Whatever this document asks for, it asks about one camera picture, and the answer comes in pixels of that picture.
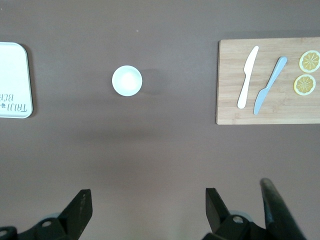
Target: white bowl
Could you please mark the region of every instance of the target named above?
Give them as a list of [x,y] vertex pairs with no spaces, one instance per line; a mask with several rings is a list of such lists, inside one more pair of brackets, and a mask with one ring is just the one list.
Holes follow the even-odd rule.
[[114,90],[125,97],[133,96],[142,86],[142,76],[133,66],[121,66],[115,70],[112,76]]

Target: knife handle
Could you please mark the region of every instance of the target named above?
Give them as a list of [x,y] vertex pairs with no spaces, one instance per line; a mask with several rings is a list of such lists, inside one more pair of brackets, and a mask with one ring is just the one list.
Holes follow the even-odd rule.
[[281,56],[278,61],[276,62],[276,65],[273,69],[273,72],[271,74],[271,77],[266,85],[266,89],[270,89],[272,84],[274,84],[275,80],[277,79],[277,77],[279,76],[280,72],[282,71],[282,69],[284,68],[284,66],[287,63],[287,57],[286,56]]
[[245,75],[244,83],[240,92],[237,107],[243,109],[247,103],[250,77]]

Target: light blue knife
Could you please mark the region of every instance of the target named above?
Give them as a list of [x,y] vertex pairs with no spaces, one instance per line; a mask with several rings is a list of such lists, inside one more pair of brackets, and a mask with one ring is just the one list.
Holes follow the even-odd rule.
[[276,65],[273,69],[273,72],[271,74],[271,77],[270,77],[267,85],[265,86],[265,88],[261,89],[260,92],[258,93],[258,96],[256,96],[254,110],[253,110],[254,115],[257,115],[259,113],[259,110],[261,108],[262,103],[264,102],[271,86],[274,84],[274,82],[277,79],[277,77],[279,76],[280,72],[282,71],[282,69],[286,65],[287,60],[288,59],[286,56],[282,56],[276,62]]

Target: knife blade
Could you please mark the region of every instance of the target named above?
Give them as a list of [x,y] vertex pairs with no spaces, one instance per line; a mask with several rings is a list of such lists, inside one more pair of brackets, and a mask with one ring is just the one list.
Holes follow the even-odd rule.
[[248,58],[246,59],[246,62],[244,64],[244,74],[245,74],[245,79],[243,82],[243,86],[239,95],[239,99],[238,99],[238,103],[237,103],[237,107],[239,109],[243,109],[246,106],[247,103],[247,97],[248,97],[248,89],[249,89],[249,82],[250,82],[250,78],[251,78],[251,74],[252,74],[252,70],[254,68],[254,64],[255,64],[255,60],[257,57],[257,53],[259,50],[259,46],[255,46]]
[[257,115],[259,113],[260,108],[262,106],[262,103],[264,102],[271,86],[274,84],[274,82],[277,79],[277,77],[279,76],[280,72],[282,71],[282,69],[286,65],[287,60],[288,59],[286,56],[282,56],[276,62],[276,65],[273,69],[273,72],[270,76],[268,83],[266,84],[265,88],[261,89],[259,91],[258,95],[256,96],[255,103],[254,103],[254,109],[253,109],[254,115]]

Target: plastic knife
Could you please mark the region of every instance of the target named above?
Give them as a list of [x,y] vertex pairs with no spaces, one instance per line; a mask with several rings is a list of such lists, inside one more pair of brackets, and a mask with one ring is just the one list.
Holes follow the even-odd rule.
[[245,79],[243,82],[243,86],[240,92],[240,96],[238,99],[237,107],[239,109],[243,109],[246,106],[247,103],[247,97],[248,97],[248,89],[249,89],[249,82],[252,74],[252,69],[254,68],[255,60],[257,57],[259,47],[255,46],[252,51],[250,52],[248,58],[246,59],[245,65],[244,65],[244,73],[245,73]]
[[271,74],[271,77],[270,77],[267,85],[265,86],[265,88],[263,88],[259,91],[259,93],[255,99],[255,104],[254,104],[254,109],[253,109],[254,115],[257,115],[259,113],[259,110],[261,108],[262,103],[264,102],[271,86],[274,84],[274,82],[277,79],[277,77],[279,76],[280,72],[282,71],[282,69],[286,65],[287,60],[288,59],[286,56],[282,56],[276,62],[276,65],[273,69],[273,72]]

